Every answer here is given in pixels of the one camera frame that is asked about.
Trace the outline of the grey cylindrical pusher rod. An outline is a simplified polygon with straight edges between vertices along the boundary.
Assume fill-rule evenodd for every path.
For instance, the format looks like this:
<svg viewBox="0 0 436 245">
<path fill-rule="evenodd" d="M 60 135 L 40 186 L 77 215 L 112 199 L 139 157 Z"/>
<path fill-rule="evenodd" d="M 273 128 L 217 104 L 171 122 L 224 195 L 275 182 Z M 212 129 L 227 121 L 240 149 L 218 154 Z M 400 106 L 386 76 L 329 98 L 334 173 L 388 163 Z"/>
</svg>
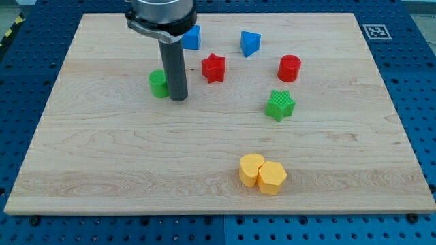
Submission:
<svg viewBox="0 0 436 245">
<path fill-rule="evenodd" d="M 166 76 L 169 97 L 173 101 L 186 100 L 188 97 L 188 88 L 181 40 L 171 44 L 159 41 L 159 49 Z"/>
</svg>

